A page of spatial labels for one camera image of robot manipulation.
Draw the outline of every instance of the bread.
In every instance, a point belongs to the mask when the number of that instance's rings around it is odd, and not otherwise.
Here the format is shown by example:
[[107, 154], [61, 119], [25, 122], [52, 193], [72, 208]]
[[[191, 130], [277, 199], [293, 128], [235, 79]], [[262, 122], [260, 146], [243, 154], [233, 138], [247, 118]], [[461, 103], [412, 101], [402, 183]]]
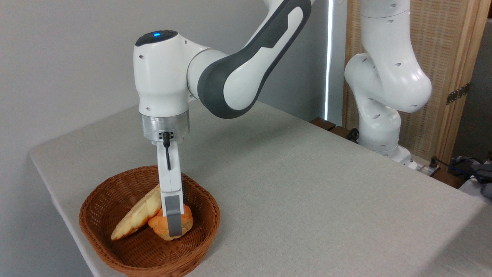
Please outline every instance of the bread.
[[157, 185], [140, 199], [118, 225], [116, 225], [115, 230], [111, 234], [111, 239], [119, 240], [135, 233], [147, 223], [149, 218], [155, 216], [161, 207], [160, 186]]
[[[188, 232], [193, 226], [193, 216], [191, 215], [191, 209], [184, 205], [184, 214], [181, 215], [181, 225], [183, 226], [183, 235]], [[149, 226], [166, 241], [172, 241], [181, 236], [170, 237], [169, 227], [167, 226], [167, 217], [162, 216], [162, 209], [159, 210], [156, 216], [149, 220]]]

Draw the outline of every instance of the white wall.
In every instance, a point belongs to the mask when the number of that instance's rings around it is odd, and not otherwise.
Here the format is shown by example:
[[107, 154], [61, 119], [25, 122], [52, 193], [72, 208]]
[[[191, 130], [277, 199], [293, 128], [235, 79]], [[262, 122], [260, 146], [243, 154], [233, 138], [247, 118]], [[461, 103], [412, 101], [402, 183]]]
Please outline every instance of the white wall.
[[[303, 119], [322, 116], [325, 12], [317, 1], [260, 98]], [[261, 0], [4, 0], [0, 13], [0, 276], [90, 276], [28, 151], [137, 104], [132, 51], [142, 34], [174, 29], [233, 53], [266, 8]]]

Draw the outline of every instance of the dark gray arm section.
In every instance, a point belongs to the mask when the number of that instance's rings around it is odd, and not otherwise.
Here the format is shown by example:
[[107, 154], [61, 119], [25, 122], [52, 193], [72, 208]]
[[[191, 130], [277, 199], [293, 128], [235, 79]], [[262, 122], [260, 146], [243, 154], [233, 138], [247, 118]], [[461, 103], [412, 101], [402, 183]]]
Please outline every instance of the dark gray arm section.
[[[284, 48], [277, 55], [274, 62], [264, 73], [253, 102], [244, 109], [232, 109], [224, 99], [223, 89], [225, 81], [234, 70], [251, 59], [261, 47], [273, 48], [275, 46], [277, 41], [287, 31], [288, 15], [296, 7], [300, 7], [303, 11], [302, 21]], [[296, 39], [297, 35], [306, 24], [310, 13], [310, 0], [285, 0], [256, 36], [241, 51], [209, 65], [201, 74], [197, 86], [198, 96], [203, 105], [215, 116], [227, 119], [236, 118], [249, 111], [258, 99], [266, 79], [275, 68], [278, 61], [282, 58], [283, 54]]]

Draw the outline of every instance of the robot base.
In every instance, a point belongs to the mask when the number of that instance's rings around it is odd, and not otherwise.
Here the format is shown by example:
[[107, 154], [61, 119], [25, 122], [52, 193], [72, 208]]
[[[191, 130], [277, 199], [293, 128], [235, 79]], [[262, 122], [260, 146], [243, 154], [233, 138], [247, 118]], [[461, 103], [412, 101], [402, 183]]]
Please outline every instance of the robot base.
[[375, 151], [385, 157], [392, 159], [393, 161], [399, 162], [405, 166], [410, 167], [411, 169], [417, 170], [417, 163], [412, 160], [412, 155], [410, 151], [405, 147], [398, 145], [394, 149], [388, 151]]

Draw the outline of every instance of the metal hinge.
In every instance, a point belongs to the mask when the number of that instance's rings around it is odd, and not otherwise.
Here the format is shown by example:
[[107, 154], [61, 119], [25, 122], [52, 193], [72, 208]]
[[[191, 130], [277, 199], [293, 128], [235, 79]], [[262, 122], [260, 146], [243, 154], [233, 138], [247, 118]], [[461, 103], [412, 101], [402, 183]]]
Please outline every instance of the metal hinge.
[[449, 105], [452, 102], [454, 102], [457, 99], [459, 99], [461, 96], [466, 95], [469, 90], [470, 90], [470, 83], [467, 83], [466, 85], [460, 87], [459, 89], [451, 92], [448, 95], [448, 100], [446, 101], [446, 105]]

